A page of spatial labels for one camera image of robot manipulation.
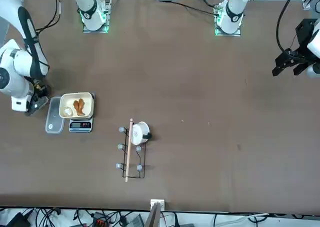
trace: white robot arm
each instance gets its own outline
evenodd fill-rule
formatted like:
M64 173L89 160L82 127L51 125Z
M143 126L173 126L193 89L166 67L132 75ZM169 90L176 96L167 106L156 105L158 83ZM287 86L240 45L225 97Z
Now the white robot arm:
M305 18L295 28L299 47L285 49L276 59L273 76L278 76L288 67L294 67L293 74L304 70L310 78L320 77L320 19Z
M223 11L217 25L223 32L233 34L239 29L247 2L248 0L224 0L219 4Z
M48 101L47 91L38 83L49 65L21 0L1 0L0 17L20 32L25 44L24 50L11 39L0 48L0 91L11 96L13 110L32 114Z
M82 17L82 22L90 31L97 31L106 19L106 2L104 0L75 0Z

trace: white mug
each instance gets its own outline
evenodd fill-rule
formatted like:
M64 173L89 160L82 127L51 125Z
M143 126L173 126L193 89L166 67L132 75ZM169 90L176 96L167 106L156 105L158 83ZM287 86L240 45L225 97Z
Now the white mug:
M151 137L152 134L147 123L141 121L132 126L131 143L135 146L147 142Z

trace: clear plastic container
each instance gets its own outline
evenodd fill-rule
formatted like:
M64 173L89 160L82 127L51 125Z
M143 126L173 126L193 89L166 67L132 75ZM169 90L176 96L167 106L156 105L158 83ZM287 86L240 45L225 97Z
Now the clear plastic container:
M48 134L60 134L64 129L65 119L59 115L60 100L61 96L55 96L50 99L45 121L45 131Z

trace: digital scale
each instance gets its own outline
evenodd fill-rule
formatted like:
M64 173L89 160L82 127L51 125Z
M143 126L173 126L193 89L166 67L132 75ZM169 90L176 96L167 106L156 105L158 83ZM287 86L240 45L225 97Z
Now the digital scale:
M74 133L90 133L94 117L90 119L72 120L70 119L69 131Z

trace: wooden stick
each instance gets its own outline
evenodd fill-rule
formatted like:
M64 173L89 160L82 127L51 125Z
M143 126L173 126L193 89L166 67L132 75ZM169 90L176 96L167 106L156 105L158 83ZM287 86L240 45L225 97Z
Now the wooden stick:
M126 154L126 169L125 169L125 182L128 182L129 179L129 165L130 165L130 154L131 154L131 139L132 139L132 126L134 124L134 120L130 119L130 127L129 127L129 142L128 142L128 151Z

